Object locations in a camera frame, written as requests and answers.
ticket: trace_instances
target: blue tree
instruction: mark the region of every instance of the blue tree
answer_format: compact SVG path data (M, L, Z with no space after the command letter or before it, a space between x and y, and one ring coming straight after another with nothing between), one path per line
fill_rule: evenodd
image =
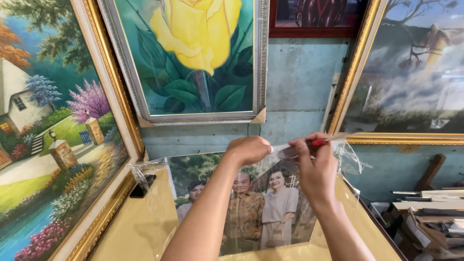
M52 111L55 111L55 105L53 105L53 102L61 100L59 97L61 93L56 91L58 88L53 85L54 83L55 82L50 81L41 75L32 76L26 81L26 89L34 92L29 101L31 102L36 100L38 107L49 105L52 108Z

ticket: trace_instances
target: blue gate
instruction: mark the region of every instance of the blue gate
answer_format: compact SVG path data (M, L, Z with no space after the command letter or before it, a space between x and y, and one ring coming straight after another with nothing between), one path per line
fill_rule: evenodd
M80 131L79 135L81 136L82 142L84 145L92 144L92 139L90 138L89 132L87 130Z

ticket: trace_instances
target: man in batik shirt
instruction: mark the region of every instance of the man in batik shirt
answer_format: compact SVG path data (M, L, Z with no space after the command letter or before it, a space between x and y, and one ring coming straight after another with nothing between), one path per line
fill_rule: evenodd
M227 209L222 254L236 254L257 250L263 230L261 216L264 196L249 191L251 176L239 172L232 185L233 195Z

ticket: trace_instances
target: silver picture frame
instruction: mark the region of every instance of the silver picture frame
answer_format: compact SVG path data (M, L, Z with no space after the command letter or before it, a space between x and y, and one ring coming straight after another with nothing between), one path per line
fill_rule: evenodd
M151 115L115 0L97 0L137 115L155 126L249 123L265 107L269 0L254 0L252 111Z

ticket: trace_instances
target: ornate frame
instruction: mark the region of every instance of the ornate frame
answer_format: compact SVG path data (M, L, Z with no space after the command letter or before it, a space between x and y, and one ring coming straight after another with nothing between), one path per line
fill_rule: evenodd
M137 115L156 125L249 123L265 107L266 66L268 42L268 0L253 0L254 57L253 57L253 110L242 112L195 113L179 115L150 115L142 92L135 63L114 0L97 0L103 15L122 74L129 89Z
M269 0L269 38L356 38L361 27L276 27L278 0Z
M119 77L119 68L112 55L111 44L98 5L93 0L71 0L71 4L126 145L129 155L126 163L139 161L143 158L145 148L126 90ZM135 180L130 168L125 165L104 188L49 260L86 260L134 185Z
M353 51L346 80L330 123L329 134L339 133L388 1L370 1L364 15L364 24L358 42ZM349 137L347 141L350 144L464 145L464 134L356 133L356 135Z

